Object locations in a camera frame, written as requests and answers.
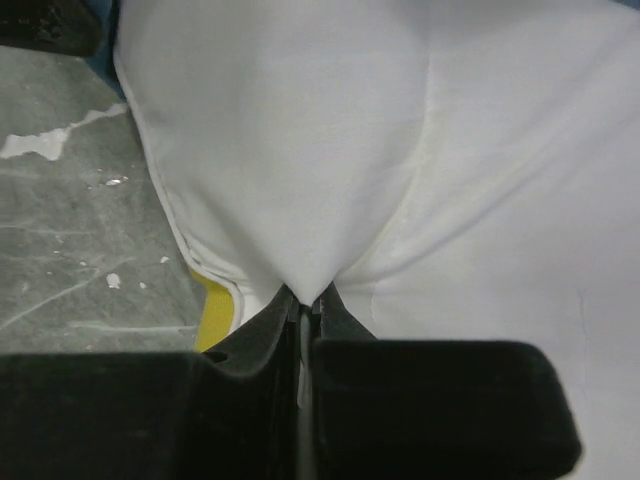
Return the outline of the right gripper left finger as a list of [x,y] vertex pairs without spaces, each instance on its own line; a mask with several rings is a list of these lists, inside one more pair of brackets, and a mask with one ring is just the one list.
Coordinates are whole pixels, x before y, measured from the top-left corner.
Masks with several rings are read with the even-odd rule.
[[291,479],[299,305],[280,289],[203,353],[1,359],[5,479]]

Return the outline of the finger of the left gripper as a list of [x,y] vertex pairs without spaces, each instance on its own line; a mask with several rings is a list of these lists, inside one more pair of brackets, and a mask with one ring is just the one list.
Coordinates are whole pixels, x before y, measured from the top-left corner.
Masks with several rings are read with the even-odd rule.
[[112,1],[1,0],[1,45],[92,57],[107,38],[112,11]]

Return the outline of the white pillow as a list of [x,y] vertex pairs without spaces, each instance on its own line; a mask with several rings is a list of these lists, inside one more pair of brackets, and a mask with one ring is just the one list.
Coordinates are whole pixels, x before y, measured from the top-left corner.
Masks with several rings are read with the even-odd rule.
[[126,1],[115,63],[189,264],[243,317],[507,337],[639,393],[639,14],[615,1]]

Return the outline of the blue pillowcase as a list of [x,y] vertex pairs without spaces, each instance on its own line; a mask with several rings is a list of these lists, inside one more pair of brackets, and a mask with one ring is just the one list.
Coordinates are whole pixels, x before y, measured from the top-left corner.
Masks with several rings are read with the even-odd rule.
[[120,99],[125,100],[113,60],[120,17],[120,1],[88,0],[87,5],[100,20],[102,41],[97,53],[87,59],[86,64]]

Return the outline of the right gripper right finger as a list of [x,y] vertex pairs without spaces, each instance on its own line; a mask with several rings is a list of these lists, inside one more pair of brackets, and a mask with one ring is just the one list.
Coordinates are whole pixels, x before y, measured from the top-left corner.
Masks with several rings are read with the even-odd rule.
[[328,287],[312,310],[321,479],[558,479],[582,444],[559,376],[516,341],[380,340]]

